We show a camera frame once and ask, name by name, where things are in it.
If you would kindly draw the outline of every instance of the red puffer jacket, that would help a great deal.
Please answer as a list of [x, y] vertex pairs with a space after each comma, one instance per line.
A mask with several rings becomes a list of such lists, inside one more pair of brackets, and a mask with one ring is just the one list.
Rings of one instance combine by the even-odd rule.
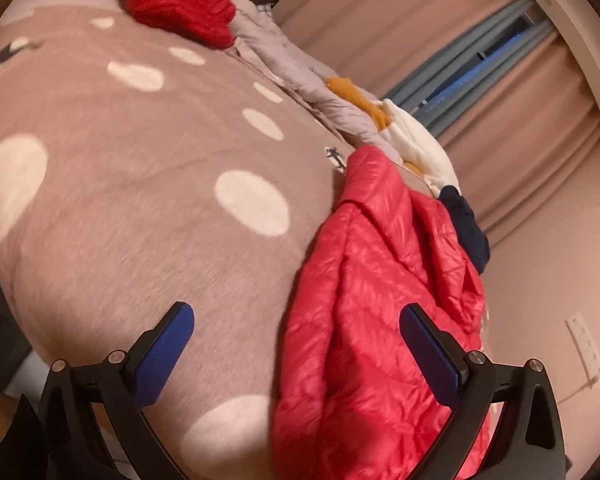
[[229, 23], [235, 16], [231, 0], [125, 0], [136, 22], [195, 38], [209, 48], [229, 48], [234, 38]]
[[[291, 307], [272, 427], [281, 480], [404, 480], [429, 449], [449, 411], [398, 331], [414, 302], [465, 349], [480, 348], [484, 290], [444, 206], [365, 147], [349, 158]], [[487, 443], [485, 424], [459, 478]]]

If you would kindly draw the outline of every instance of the wall outlet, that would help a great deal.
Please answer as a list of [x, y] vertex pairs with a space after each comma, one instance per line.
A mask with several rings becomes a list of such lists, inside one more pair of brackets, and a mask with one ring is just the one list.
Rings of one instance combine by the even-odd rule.
[[589, 386], [600, 380], [600, 353], [582, 314], [577, 312], [566, 321], [587, 373]]

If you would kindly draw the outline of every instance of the red beanie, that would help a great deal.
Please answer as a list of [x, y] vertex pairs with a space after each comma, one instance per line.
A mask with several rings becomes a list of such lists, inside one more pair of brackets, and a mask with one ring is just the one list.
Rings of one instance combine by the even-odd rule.
[[229, 48], [228, 25], [235, 16], [231, 0], [125, 0], [137, 22], [200, 40], [211, 48]]

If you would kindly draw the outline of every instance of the wall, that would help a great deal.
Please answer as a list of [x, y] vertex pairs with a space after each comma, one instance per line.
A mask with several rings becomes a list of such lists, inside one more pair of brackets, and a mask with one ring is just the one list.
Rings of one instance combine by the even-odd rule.
[[[600, 143], [493, 251], [484, 275], [497, 362], [545, 362], [558, 401], [586, 384], [564, 320], [580, 311], [600, 352]], [[560, 403], [576, 480], [600, 453], [600, 382]]]

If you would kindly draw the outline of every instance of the polka dot blanket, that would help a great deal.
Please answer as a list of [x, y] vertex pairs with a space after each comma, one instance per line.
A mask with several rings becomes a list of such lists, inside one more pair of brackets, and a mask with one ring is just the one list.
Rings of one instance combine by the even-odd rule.
[[0, 22], [0, 284], [72, 365], [190, 303], [148, 418], [192, 479], [272, 478], [280, 323], [351, 152], [235, 57], [113, 0], [26, 0]]

